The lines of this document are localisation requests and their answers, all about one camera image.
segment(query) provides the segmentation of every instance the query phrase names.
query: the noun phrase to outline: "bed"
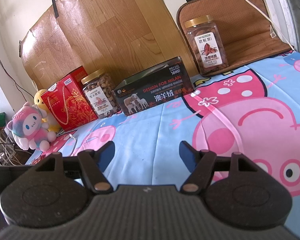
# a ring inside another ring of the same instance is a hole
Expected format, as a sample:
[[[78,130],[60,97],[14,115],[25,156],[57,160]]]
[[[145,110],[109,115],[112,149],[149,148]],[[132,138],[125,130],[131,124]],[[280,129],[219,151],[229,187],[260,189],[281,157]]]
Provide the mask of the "bed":
[[[194,93],[64,133],[48,152],[35,151],[27,164],[55,151],[73,156],[84,149],[97,150],[112,140],[115,155],[104,175],[114,188],[179,188],[190,174],[179,156],[181,141],[220,156],[240,151],[289,190],[293,208],[286,226],[300,237],[300,53],[289,51],[212,78],[197,75],[191,80]],[[216,173],[213,180],[225,176]]]

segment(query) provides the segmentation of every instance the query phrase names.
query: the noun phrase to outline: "wood grain panel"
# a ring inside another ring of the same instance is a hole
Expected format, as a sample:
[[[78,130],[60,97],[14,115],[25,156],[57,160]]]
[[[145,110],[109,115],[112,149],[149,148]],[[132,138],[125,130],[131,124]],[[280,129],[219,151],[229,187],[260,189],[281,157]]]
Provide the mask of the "wood grain panel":
[[[164,56],[152,33],[131,42],[131,45],[144,68],[164,61]]]
[[[135,0],[165,58],[181,56],[190,76],[198,73],[178,29],[162,0]]]
[[[122,80],[144,69],[116,17],[100,25],[97,30],[116,63],[111,74],[114,79]]]
[[[108,2],[130,41],[151,32],[135,0],[108,0]]]
[[[82,0],[58,0],[57,22],[88,74],[114,61]]]
[[[87,10],[96,27],[114,17],[107,0],[78,0],[78,2]]]
[[[114,82],[188,50],[162,0],[57,0],[22,41],[22,62],[39,89],[83,65],[104,68]]]

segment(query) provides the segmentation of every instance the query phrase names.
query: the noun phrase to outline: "yellow plush toy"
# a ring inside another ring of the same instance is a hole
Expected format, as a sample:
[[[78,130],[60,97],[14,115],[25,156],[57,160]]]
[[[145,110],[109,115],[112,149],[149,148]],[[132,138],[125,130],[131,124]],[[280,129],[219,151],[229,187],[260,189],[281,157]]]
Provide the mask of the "yellow plush toy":
[[[45,105],[44,101],[41,98],[41,95],[47,91],[46,89],[39,90],[35,96],[34,96],[34,103],[41,109],[47,112],[48,116],[44,119],[42,119],[43,122],[47,122],[49,124],[48,131],[53,131],[55,133],[58,133],[61,130],[61,126],[57,122],[57,120],[54,118],[53,114],[51,114],[49,108]]]

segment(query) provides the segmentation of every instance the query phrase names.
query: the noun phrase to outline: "black box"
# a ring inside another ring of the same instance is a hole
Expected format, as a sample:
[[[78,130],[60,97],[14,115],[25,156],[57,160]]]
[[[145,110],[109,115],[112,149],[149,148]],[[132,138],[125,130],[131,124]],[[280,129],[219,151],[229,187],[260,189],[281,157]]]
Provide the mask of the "black box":
[[[128,116],[193,91],[181,57],[175,57],[126,78],[113,94]]]

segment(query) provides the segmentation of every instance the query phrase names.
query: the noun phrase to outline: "white wall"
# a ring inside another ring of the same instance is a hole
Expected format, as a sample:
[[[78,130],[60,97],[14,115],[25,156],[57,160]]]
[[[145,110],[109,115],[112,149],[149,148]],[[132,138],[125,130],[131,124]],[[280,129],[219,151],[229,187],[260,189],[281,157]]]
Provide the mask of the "white wall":
[[[7,72],[18,82],[21,83],[16,76],[15,70],[12,67],[6,51],[2,44],[0,36],[0,59],[5,66]],[[0,113],[5,112],[8,117],[12,117],[14,110],[18,111],[25,103],[20,92],[16,89],[14,82],[6,75],[0,65]]]
[[[178,8],[186,0],[164,0],[164,2],[175,19]],[[3,45],[15,72],[18,73],[20,85],[32,94],[35,90],[19,58],[19,40],[23,40],[28,30],[50,6],[51,0],[0,0],[0,33]]]

